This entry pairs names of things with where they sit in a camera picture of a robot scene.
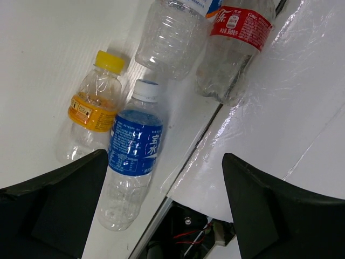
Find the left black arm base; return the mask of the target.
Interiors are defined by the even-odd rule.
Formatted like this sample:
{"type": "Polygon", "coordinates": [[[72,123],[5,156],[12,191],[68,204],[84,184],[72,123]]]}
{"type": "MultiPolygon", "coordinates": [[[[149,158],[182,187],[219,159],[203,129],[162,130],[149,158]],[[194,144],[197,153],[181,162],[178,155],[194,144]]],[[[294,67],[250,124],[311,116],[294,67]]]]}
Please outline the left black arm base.
{"type": "Polygon", "coordinates": [[[172,202],[137,258],[206,258],[234,237],[233,223],[172,202]]]}

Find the blue label plastic bottle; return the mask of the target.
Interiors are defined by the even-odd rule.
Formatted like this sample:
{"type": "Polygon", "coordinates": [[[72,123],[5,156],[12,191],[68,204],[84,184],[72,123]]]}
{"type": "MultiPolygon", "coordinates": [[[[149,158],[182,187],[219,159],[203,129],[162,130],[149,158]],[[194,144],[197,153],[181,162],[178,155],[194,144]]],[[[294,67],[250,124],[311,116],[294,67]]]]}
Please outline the blue label plastic bottle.
{"type": "Polygon", "coordinates": [[[163,132],[159,91],[158,83],[138,79],[131,100],[115,117],[97,212],[109,230],[126,230],[147,195],[163,132]]]}

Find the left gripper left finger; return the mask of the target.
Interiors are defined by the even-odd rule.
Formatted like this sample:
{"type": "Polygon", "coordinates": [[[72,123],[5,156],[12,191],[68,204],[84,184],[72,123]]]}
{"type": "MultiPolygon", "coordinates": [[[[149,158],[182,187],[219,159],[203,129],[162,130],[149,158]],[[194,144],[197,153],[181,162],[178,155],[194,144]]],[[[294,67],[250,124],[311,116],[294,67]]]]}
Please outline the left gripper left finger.
{"type": "Polygon", "coordinates": [[[1,189],[1,258],[81,258],[108,155],[99,149],[1,189]]]}

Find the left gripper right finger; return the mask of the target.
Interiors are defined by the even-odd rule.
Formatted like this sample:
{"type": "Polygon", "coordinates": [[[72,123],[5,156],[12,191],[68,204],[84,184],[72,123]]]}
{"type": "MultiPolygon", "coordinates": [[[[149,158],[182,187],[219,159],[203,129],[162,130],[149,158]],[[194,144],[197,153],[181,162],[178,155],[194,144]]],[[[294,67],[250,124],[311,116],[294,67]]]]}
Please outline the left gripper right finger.
{"type": "Polygon", "coordinates": [[[344,258],[344,200],[267,174],[239,157],[222,159],[242,258],[344,258]]]}

